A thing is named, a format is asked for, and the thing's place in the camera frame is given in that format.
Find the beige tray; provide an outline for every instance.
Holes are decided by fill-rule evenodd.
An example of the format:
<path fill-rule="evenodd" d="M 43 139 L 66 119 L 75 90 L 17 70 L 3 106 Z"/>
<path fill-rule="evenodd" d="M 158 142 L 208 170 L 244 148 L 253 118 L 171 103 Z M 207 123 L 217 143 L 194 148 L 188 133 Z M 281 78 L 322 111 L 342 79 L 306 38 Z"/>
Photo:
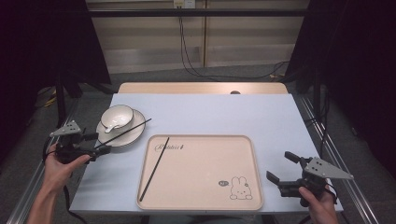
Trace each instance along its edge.
<path fill-rule="evenodd" d="M 258 210 L 262 187 L 250 139 L 243 135 L 152 136 L 137 204 L 149 210 Z"/>

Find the white plate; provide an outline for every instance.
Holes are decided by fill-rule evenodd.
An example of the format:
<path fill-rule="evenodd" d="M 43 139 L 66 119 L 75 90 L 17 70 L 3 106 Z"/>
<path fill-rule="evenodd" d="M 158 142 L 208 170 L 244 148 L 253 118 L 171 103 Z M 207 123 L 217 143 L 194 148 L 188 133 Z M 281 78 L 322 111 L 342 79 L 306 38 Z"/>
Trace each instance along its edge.
<path fill-rule="evenodd" d="M 140 113 L 138 110 L 134 109 L 134 120 L 132 122 L 132 128 L 143 123 L 145 120 L 145 117 L 143 116 L 142 113 Z M 131 130 L 130 132 L 124 134 L 123 136 L 120 136 L 119 138 L 114 139 L 113 141 L 107 143 L 108 146 L 112 147 L 123 147 L 128 144 L 131 144 L 134 140 L 136 140 L 140 134 L 145 130 L 146 124 L 142 124 L 139 127 Z M 104 143 L 115 136 L 119 135 L 120 133 L 105 133 L 105 127 L 101 122 L 98 123 L 98 126 L 96 128 L 96 132 L 99 133 L 98 140 L 100 143 Z"/>

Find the gray floor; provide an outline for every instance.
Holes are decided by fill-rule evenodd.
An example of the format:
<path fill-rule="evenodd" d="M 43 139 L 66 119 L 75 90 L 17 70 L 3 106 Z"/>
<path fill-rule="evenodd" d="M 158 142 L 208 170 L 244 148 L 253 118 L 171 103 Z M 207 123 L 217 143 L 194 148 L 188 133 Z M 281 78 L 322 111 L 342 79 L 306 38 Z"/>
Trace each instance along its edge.
<path fill-rule="evenodd" d="M 258 77 L 270 73 L 272 65 L 251 65 L 251 66 L 230 66 L 217 68 L 196 69 L 205 76 L 232 76 L 215 77 L 219 81 L 272 81 L 269 77 Z M 146 72 L 136 74 L 123 74 L 112 76 L 113 85 L 110 88 L 116 90 L 125 81 L 212 81 L 203 77 L 195 77 L 185 70 L 168 70 L 158 72 Z M 74 116 L 78 125 L 87 128 L 88 132 L 94 132 L 96 124 L 102 113 L 108 108 L 111 95 L 105 95 L 93 88 L 83 85 L 84 95 L 78 99 L 78 107 Z M 302 95 L 295 93 L 294 83 L 287 84 L 290 93 L 293 93 L 297 106 L 301 109 L 303 119 L 308 119 L 304 107 L 301 103 Z M 43 105 L 48 99 L 48 91 L 37 97 L 37 105 Z M 71 105 L 74 100 L 66 97 L 67 105 Z M 343 157 L 349 171 L 355 176 L 356 182 L 361 187 L 369 204 L 373 208 L 379 223 L 394 223 L 396 219 L 396 181 L 382 167 L 382 165 L 372 156 L 370 149 L 363 139 L 355 136 L 351 131 L 352 126 L 337 107 L 331 101 L 330 112 L 328 114 L 328 133 L 334 141 L 337 149 Z M 39 107 L 34 113 L 31 124 L 27 127 L 19 143 L 12 149 L 6 162 L 1 167 L 0 174 L 0 223 L 6 223 L 15 205 L 26 189 L 35 168 L 40 163 L 41 151 L 48 134 L 55 129 L 57 123 L 56 104 L 49 107 Z M 313 125 L 309 125 L 308 131 L 317 147 L 320 139 Z M 84 168 L 77 170 L 69 181 L 71 197 L 73 197 L 78 181 L 83 174 Z M 363 223 L 360 212 L 355 208 L 354 202 L 348 196 L 341 181 L 334 181 L 338 189 L 341 202 L 345 207 L 345 215 L 350 223 Z M 279 223 L 298 223 L 306 214 L 276 215 Z M 138 223 L 140 217 L 131 216 L 85 216 L 89 223 Z M 340 216 L 341 223 L 346 223 Z M 64 205 L 63 195 L 57 202 L 55 211 L 55 223 L 79 223 L 78 220 L 70 217 Z"/>

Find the chopstick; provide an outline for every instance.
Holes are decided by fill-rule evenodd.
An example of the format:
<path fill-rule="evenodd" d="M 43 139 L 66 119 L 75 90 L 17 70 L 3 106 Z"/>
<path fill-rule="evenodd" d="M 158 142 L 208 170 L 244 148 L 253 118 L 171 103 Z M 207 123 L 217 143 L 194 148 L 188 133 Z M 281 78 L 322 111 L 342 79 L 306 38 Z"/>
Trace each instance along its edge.
<path fill-rule="evenodd" d="M 139 126 L 141 126 L 141 125 L 143 125 L 143 124 L 145 124 L 145 123 L 147 123 L 147 122 L 149 122 L 149 121 L 151 121 L 151 119 L 148 119 L 148 120 L 146 120 L 146 121 L 144 121 L 144 122 L 142 122 L 142 123 L 140 123 L 140 124 L 134 126 L 133 128 L 131 128 L 131 129 L 129 129 L 129 130 L 123 132 L 123 133 L 120 133 L 119 135 L 117 135 L 117 136 L 111 138 L 110 140 L 108 140 L 108 141 L 102 143 L 101 145 L 99 145 L 99 146 L 97 146 L 97 147 L 94 147 L 93 149 L 97 149 L 97 148 L 99 148 L 99 147 L 102 147 L 102 146 L 104 146 L 105 144 L 107 144 L 107 143 L 113 141 L 114 139 L 117 139 L 117 138 L 119 138 L 119 137 L 125 135 L 126 133 L 130 132 L 131 130 L 133 130 L 133 129 L 135 129 L 135 128 L 137 128 L 137 127 L 139 127 Z"/>
<path fill-rule="evenodd" d="M 151 179 L 152 179 L 152 177 L 154 176 L 155 171 L 157 170 L 157 166 L 158 166 L 158 164 L 160 163 L 161 158 L 163 157 L 163 152 L 165 151 L 166 146 L 168 145 L 168 141 L 169 141 L 169 137 L 168 137 L 168 139 L 166 139 L 166 143 L 165 143 L 165 145 L 163 146 L 163 151 L 161 152 L 160 158 L 158 158 L 157 163 L 155 164 L 154 169 L 152 170 L 151 176 L 150 176 L 149 179 L 148 179 L 148 183 L 146 184 L 146 187 L 145 187 L 145 189 L 143 190 L 142 196 L 140 196 L 140 200 L 139 200 L 140 202 L 142 202 L 142 201 L 143 201 L 143 198 L 145 197 L 146 191 L 147 191 L 148 188 L 149 188 L 149 183 L 151 183 Z"/>

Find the white bowl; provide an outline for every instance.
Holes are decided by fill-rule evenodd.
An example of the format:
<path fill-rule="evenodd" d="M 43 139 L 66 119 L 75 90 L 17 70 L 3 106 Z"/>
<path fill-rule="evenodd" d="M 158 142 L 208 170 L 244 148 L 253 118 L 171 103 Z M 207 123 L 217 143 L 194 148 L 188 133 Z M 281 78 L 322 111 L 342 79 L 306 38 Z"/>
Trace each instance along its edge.
<path fill-rule="evenodd" d="M 111 106 L 103 113 L 100 121 L 106 133 L 123 133 L 132 127 L 134 111 L 128 105 Z"/>

